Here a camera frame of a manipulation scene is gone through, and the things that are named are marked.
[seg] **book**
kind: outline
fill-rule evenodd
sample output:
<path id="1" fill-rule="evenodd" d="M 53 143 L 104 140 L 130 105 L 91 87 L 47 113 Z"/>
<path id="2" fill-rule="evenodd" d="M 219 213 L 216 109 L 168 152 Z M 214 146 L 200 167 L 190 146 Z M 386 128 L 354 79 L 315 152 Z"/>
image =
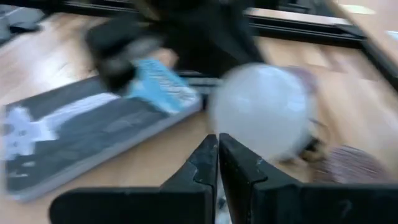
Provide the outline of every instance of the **book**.
<path id="1" fill-rule="evenodd" d="M 6 190 L 33 200 L 201 110 L 201 96 L 158 60 L 137 62 L 124 95 L 92 77 L 6 105 Z"/>

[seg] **wooden table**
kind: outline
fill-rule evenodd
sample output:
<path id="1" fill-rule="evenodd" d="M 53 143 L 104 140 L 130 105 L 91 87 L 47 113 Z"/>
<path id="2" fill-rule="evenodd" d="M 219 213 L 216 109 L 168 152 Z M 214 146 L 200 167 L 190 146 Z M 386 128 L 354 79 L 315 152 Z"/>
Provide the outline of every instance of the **wooden table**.
<path id="1" fill-rule="evenodd" d="M 387 31 L 398 32 L 398 1 L 395 0 L 327 0 L 328 5 L 339 17 L 347 18 L 357 25 L 373 43 L 398 65 L 398 39 Z M 354 13 L 347 5 L 362 6 L 374 14 Z"/>
<path id="2" fill-rule="evenodd" d="M 256 10 L 250 13 L 303 21 L 346 23 L 341 19 Z M 79 32 L 102 19 L 56 14 L 44 31 L 22 35 L 0 49 L 0 103 L 33 96 L 91 76 Z M 331 133 L 331 145 L 347 144 L 376 156 L 398 177 L 398 100 L 379 72 L 357 50 L 257 37 L 275 65 L 297 65 L 318 77 L 318 117 Z M 48 223 L 47 209 L 60 193 L 82 186 L 160 185 L 208 134 L 206 114 L 198 113 L 31 203 L 0 195 L 0 223 Z M 309 181 L 308 166 L 276 164 Z"/>

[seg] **blue label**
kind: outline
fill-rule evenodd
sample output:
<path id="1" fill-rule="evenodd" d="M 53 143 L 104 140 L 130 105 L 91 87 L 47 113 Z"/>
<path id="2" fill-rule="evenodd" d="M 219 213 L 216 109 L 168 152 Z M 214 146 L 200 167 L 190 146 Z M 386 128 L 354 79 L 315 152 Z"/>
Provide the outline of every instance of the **blue label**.
<path id="1" fill-rule="evenodd" d="M 179 113 L 200 97 L 188 83 L 155 59 L 139 60 L 126 98 L 139 97 L 168 112 Z"/>

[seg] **book cover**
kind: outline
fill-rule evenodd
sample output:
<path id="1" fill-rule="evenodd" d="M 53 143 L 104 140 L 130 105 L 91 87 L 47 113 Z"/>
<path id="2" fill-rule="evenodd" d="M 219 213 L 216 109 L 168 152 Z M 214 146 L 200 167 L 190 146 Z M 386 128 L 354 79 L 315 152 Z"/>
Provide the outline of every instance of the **book cover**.
<path id="1" fill-rule="evenodd" d="M 6 105 L 6 189 L 31 200 L 201 109 L 194 89 L 159 61 L 138 62 L 124 96 L 98 77 Z"/>

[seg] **white ball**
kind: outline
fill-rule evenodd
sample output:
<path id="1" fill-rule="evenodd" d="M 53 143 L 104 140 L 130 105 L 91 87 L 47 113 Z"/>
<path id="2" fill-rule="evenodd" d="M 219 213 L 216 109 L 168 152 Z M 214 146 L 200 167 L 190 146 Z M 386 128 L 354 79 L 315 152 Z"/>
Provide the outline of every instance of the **white ball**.
<path id="1" fill-rule="evenodd" d="M 230 70 L 208 111 L 216 134 L 231 135 L 263 159 L 290 159 L 308 141 L 307 90 L 283 68 L 252 63 Z"/>

